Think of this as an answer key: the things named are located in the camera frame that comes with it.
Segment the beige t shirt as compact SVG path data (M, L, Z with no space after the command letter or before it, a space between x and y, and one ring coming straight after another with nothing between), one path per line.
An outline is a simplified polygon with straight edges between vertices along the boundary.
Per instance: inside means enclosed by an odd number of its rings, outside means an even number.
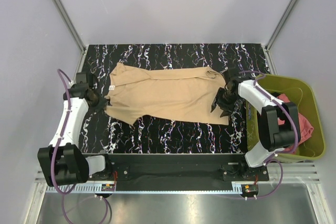
M212 109L223 76L211 67L145 70L118 63L110 73L105 113L127 124L145 115L156 118L228 125L220 108Z

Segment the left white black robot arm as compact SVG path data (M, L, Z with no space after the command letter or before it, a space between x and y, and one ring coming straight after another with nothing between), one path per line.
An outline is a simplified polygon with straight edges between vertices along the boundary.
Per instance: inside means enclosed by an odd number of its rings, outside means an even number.
M89 110L100 110L106 103L97 92L98 80L89 72L78 72L74 81L60 69L57 70L65 87L64 108L57 131L48 146L40 148L37 158L47 182L60 194L68 194L62 186L86 183L91 176L103 180L113 175L107 154L84 156L78 148L83 121Z

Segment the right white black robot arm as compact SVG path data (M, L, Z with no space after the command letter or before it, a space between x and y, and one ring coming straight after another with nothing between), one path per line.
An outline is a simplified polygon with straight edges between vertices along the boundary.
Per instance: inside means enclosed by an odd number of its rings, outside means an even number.
M287 148L294 150L299 143L300 125L298 108L293 102L284 102L262 88L250 71L228 69L223 73L225 86L219 88L212 110L220 108L221 116L233 113L238 99L245 99L257 111L259 141L239 161L237 174L244 180L256 176L260 168Z

